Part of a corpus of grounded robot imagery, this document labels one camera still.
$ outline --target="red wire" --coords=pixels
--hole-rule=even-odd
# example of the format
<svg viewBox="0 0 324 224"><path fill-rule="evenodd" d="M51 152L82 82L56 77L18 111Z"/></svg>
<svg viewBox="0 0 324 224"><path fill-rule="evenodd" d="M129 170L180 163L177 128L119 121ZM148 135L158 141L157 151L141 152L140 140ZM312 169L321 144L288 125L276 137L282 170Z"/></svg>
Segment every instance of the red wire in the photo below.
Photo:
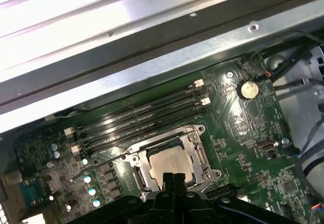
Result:
<svg viewBox="0 0 324 224"><path fill-rule="evenodd" d="M265 71L264 74L265 74L267 77L271 77L271 73L268 72L268 71Z"/></svg>
<svg viewBox="0 0 324 224"><path fill-rule="evenodd" d="M317 209L319 207L321 207L320 203L318 203L317 205L312 206L312 210Z"/></svg>

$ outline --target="screw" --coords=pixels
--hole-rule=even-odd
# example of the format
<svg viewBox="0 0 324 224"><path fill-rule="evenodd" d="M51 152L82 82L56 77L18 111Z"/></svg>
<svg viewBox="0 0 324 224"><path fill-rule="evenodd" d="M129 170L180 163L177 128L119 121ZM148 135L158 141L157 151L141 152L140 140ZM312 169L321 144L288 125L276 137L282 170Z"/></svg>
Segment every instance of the screw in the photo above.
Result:
<svg viewBox="0 0 324 224"><path fill-rule="evenodd" d="M281 144L283 144L283 145L288 145L289 144L289 139L288 138L282 138L282 140L281 140Z"/></svg>
<svg viewBox="0 0 324 224"><path fill-rule="evenodd" d="M223 203L226 203L226 204L228 204L229 202L231 202L228 198L222 198L221 201Z"/></svg>
<svg viewBox="0 0 324 224"><path fill-rule="evenodd" d="M206 171L206 172L204 172L203 177L204 177L204 179L209 180L211 178L211 173Z"/></svg>
<svg viewBox="0 0 324 224"><path fill-rule="evenodd" d="M193 192L188 192L188 193L187 193L187 197L189 197L189 198L194 197L194 193L193 193Z"/></svg>
<svg viewBox="0 0 324 224"><path fill-rule="evenodd" d="M190 140L191 142L196 141L196 140L197 140L197 136L196 136L196 134L190 134L190 135L189 135L189 140Z"/></svg>
<svg viewBox="0 0 324 224"><path fill-rule="evenodd" d="M226 76L227 76L228 78L232 78L232 77L234 76L234 74L233 74L233 72L229 71L229 72L226 74Z"/></svg>

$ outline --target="capacitor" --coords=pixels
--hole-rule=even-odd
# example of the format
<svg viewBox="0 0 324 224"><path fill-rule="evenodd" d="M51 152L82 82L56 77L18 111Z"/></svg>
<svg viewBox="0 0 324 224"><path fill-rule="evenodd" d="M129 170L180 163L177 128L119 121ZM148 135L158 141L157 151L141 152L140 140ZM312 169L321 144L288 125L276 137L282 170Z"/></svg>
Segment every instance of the capacitor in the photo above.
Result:
<svg viewBox="0 0 324 224"><path fill-rule="evenodd" d="M254 99L259 94L259 86L251 80L243 80L237 85L237 94L242 99Z"/></svg>
<svg viewBox="0 0 324 224"><path fill-rule="evenodd" d="M84 178L83 178L83 181L85 182L85 183L90 183L91 182L91 177L89 176L89 175L86 175Z"/></svg>
<svg viewBox="0 0 324 224"><path fill-rule="evenodd" d="M46 167L52 168L52 167L54 167L54 164L52 162L48 162L48 163L46 163Z"/></svg>
<svg viewBox="0 0 324 224"><path fill-rule="evenodd" d="M60 156L61 156L61 154L60 154L58 151L53 152L53 157L54 157L55 159L60 158Z"/></svg>
<svg viewBox="0 0 324 224"><path fill-rule="evenodd" d="M100 206L100 200L95 199L95 200L93 201L93 206L94 206L94 207L99 207L99 206Z"/></svg>
<svg viewBox="0 0 324 224"><path fill-rule="evenodd" d="M68 212L70 212L71 209L72 209L72 207L71 207L70 205L66 205L65 208L66 208L66 210L67 210Z"/></svg>
<svg viewBox="0 0 324 224"><path fill-rule="evenodd" d="M58 149L58 146L57 146L57 144L53 143L53 144L51 144L50 148L53 152L55 152Z"/></svg>
<svg viewBox="0 0 324 224"><path fill-rule="evenodd" d="M90 188L88 190L89 195L94 196L96 194L96 190L94 188Z"/></svg>
<svg viewBox="0 0 324 224"><path fill-rule="evenodd" d="M82 159L82 164L83 165L87 165L88 164L88 160L87 159Z"/></svg>

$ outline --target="screw hole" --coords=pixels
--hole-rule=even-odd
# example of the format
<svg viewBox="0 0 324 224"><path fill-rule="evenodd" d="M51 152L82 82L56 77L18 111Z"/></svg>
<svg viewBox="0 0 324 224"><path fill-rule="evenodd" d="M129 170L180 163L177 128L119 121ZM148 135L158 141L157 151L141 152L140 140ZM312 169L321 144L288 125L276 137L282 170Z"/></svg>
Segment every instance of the screw hole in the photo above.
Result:
<svg viewBox="0 0 324 224"><path fill-rule="evenodd" d="M251 22L249 25L249 31L255 32L259 29L259 24L257 22Z"/></svg>

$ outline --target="electrolytic capacitor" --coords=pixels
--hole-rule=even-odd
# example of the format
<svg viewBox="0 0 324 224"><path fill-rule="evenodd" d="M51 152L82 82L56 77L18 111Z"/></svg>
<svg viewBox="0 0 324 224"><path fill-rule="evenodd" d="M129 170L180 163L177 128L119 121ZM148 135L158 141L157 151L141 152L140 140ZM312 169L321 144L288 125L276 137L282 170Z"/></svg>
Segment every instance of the electrolytic capacitor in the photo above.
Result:
<svg viewBox="0 0 324 224"><path fill-rule="evenodd" d="M72 207L70 205L66 205L65 208L66 208L67 212L70 212L72 209Z"/></svg>
<svg viewBox="0 0 324 224"><path fill-rule="evenodd" d="M57 144L53 143L53 144L51 144L50 148L53 152L55 152L58 149L58 146L57 146Z"/></svg>
<svg viewBox="0 0 324 224"><path fill-rule="evenodd" d="M87 165L87 164L88 164L88 160L87 160L87 159L83 159L83 160L82 160L82 164L83 164L83 165Z"/></svg>
<svg viewBox="0 0 324 224"><path fill-rule="evenodd" d="M96 190L94 188L90 188L88 190L89 195L94 196L96 194Z"/></svg>
<svg viewBox="0 0 324 224"><path fill-rule="evenodd" d="M91 177L89 175L86 175L84 178L83 178L83 181L88 184L91 182Z"/></svg>
<svg viewBox="0 0 324 224"><path fill-rule="evenodd" d="M98 198L96 198L94 201L93 201L93 206L94 207L99 207L100 206L100 200Z"/></svg>
<svg viewBox="0 0 324 224"><path fill-rule="evenodd" d="M53 157L54 157L55 159L60 158L60 156L61 156L61 154L60 154L58 151L53 152Z"/></svg>

